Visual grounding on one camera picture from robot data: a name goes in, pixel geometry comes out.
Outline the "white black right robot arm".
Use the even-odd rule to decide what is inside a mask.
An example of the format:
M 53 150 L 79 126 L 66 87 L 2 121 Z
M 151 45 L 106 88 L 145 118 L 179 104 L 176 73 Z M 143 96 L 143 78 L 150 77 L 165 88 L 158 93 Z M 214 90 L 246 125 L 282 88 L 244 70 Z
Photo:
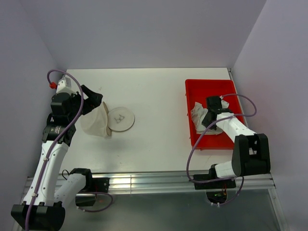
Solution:
M 226 178 L 262 175 L 270 173 L 269 141 L 265 134 L 246 127 L 229 108 L 224 108 L 223 98 L 206 98 L 207 113 L 202 121 L 205 128 L 221 129 L 233 142 L 232 158 L 228 162 L 214 164 L 209 170 L 208 182 L 220 187 Z

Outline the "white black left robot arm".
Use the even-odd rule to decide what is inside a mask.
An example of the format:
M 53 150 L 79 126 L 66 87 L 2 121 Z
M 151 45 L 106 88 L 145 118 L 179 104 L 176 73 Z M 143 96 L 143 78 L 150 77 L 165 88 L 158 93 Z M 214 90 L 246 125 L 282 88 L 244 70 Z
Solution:
M 103 96 L 81 86 L 82 93 L 65 90 L 51 98 L 51 113 L 43 130 L 41 155 L 31 186 L 11 216 L 22 229 L 58 231 L 65 219 L 65 209 L 82 192 L 94 186 L 90 169 L 74 168 L 57 190 L 60 167 L 76 131 L 75 122 L 100 106 Z

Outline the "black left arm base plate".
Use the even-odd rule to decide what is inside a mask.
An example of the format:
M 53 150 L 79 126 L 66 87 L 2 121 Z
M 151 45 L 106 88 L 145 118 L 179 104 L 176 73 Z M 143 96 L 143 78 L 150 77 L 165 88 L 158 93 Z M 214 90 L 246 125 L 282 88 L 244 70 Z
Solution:
M 75 197 L 76 206 L 87 207 L 93 206 L 96 202 L 97 195 L 90 192 L 107 193 L 109 188 L 109 178 L 93 178 L 88 188 L 82 189 Z

